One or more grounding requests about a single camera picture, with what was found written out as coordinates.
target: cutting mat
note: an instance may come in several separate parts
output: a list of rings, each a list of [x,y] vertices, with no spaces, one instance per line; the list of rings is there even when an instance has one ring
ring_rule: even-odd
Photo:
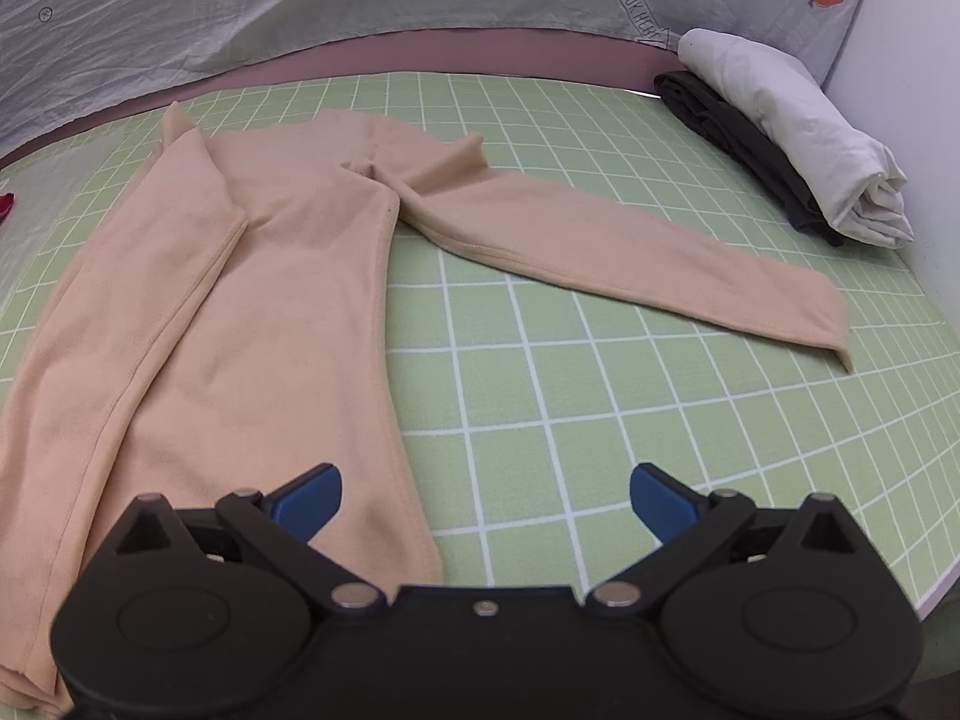
[[[853,375],[824,352],[469,263],[401,225],[387,365],[450,583],[582,592],[646,554],[656,541],[627,501],[640,461],[698,490],[737,488],[760,506],[835,491],[918,604],[960,555],[957,337],[894,253],[855,242],[834,250],[796,233],[659,100],[402,73],[220,92],[186,107],[210,133],[305,121],[321,107],[384,113],[448,141],[480,132],[495,167],[817,269],[846,296]],[[110,126],[125,127],[123,145],[21,278],[0,317],[0,398],[56,279],[157,141],[159,120],[151,112]]]

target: metal screw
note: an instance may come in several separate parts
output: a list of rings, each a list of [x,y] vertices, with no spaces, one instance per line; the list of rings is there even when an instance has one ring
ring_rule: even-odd
[[[493,617],[500,610],[500,605],[496,601],[477,601],[473,605],[473,613],[481,617]]]
[[[628,581],[605,581],[593,591],[593,597],[608,608],[631,607],[641,595],[640,588]]]
[[[375,604],[379,597],[376,587],[366,581],[346,581],[330,593],[333,603],[343,608],[366,608]]]

